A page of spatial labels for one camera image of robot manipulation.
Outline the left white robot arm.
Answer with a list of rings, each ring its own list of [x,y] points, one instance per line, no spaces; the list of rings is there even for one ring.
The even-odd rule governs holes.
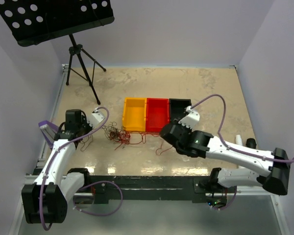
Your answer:
[[[62,223],[67,215],[68,202],[74,194],[87,192],[92,186],[86,168],[66,165],[76,151],[82,136],[90,133],[91,125],[84,111],[67,110],[65,121],[54,136],[52,151],[46,165],[32,184],[24,185],[22,201],[26,222],[29,224]]]

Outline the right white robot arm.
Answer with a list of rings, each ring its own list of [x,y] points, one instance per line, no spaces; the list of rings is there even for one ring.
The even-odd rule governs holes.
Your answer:
[[[160,137],[180,155],[221,160],[240,166],[235,170],[213,169],[206,185],[213,192],[235,186],[258,186],[276,195],[288,193],[290,164],[284,149],[263,151],[222,142],[217,136],[192,131],[177,122],[165,125]]]

